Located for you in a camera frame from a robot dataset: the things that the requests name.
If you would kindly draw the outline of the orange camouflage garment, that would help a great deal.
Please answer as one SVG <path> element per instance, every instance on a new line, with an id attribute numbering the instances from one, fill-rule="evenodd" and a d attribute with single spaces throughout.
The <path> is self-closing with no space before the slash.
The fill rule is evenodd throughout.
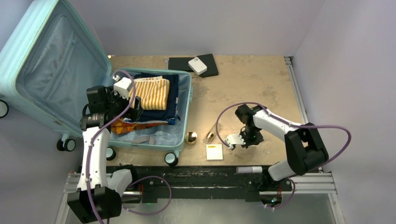
<path id="1" fill-rule="evenodd" d="M 111 124 L 110 131 L 116 135 L 120 134 L 125 134 L 129 133 L 132 131 L 137 131 L 137 130 L 144 130 L 144 129 L 149 129 L 155 126 L 164 126 L 168 125 L 168 123 L 161 123 L 161 122 L 155 122 L 155 123 L 127 123 L 124 122 L 123 119 L 118 119 L 115 122 Z"/>

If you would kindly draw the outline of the yellow striped garment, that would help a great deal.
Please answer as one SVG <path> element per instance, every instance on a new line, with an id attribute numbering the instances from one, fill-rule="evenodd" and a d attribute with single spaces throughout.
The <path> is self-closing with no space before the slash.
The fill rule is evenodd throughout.
<path id="1" fill-rule="evenodd" d="M 136 95 L 141 99 L 144 110 L 160 110 L 167 108 L 170 81 L 159 77 L 138 78 L 134 80 Z"/>

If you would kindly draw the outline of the blue white patterned garment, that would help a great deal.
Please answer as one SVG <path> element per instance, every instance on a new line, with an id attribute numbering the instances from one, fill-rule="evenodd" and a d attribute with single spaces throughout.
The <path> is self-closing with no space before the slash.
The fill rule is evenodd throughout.
<path id="1" fill-rule="evenodd" d="M 144 110 L 137 122 L 165 121 L 174 124 L 177 118 L 178 96 L 168 98 L 165 110 Z"/>

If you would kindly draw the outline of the navy blue garment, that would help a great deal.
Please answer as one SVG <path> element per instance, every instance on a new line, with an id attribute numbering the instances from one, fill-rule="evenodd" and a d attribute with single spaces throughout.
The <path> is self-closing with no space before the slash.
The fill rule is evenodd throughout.
<path id="1" fill-rule="evenodd" d="M 148 78 L 148 77 L 159 77 L 159 75 L 154 75 L 154 74 L 149 74 L 149 73 L 140 73 L 134 76 L 134 80 L 138 79 L 138 78 Z M 178 86 L 178 82 L 179 82 L 179 75 L 176 74 L 171 74 L 171 75 L 162 75 L 163 78 L 168 79 L 170 81 L 170 91 L 168 94 L 168 98 L 171 97 L 176 97 L 178 96 L 178 92 L 179 92 L 179 86 Z M 149 121 L 149 122 L 137 122 L 136 123 L 155 123 L 155 122 L 161 122 L 161 123 L 166 123 L 165 121 Z"/>

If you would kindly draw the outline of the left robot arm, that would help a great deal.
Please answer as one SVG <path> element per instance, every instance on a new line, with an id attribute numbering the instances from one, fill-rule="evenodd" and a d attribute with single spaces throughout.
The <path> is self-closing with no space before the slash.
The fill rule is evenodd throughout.
<path id="1" fill-rule="evenodd" d="M 69 193 L 67 204 L 80 222 L 87 224 L 118 217 L 125 190 L 139 186 L 132 165 L 122 166 L 110 177 L 106 173 L 110 125 L 122 115 L 139 118 L 143 112 L 140 97 L 122 97 L 112 87 L 95 86 L 86 90 L 88 104 L 83 108 L 84 156 L 76 191 Z"/>

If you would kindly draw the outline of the lavender cosmetic tube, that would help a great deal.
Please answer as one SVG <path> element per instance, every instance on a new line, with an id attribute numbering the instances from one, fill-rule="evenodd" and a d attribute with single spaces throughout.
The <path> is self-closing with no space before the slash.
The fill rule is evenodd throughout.
<path id="1" fill-rule="evenodd" d="M 261 166 L 240 166 L 236 168 L 237 174 L 260 174 L 263 172 Z"/>

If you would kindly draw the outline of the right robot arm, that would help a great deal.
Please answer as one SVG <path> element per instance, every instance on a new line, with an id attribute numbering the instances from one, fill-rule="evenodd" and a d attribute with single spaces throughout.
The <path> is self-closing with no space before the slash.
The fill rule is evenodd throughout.
<path id="1" fill-rule="evenodd" d="M 278 137 L 285 144 L 286 159 L 263 170 L 260 191 L 273 190 L 281 180 L 293 175 L 304 175 L 329 159 L 322 138 L 312 123 L 293 124 L 274 115 L 260 106 L 250 108 L 246 104 L 238 106 L 235 115 L 244 124 L 239 134 L 226 139 L 231 149 L 257 146 L 264 141 L 261 130 Z"/>

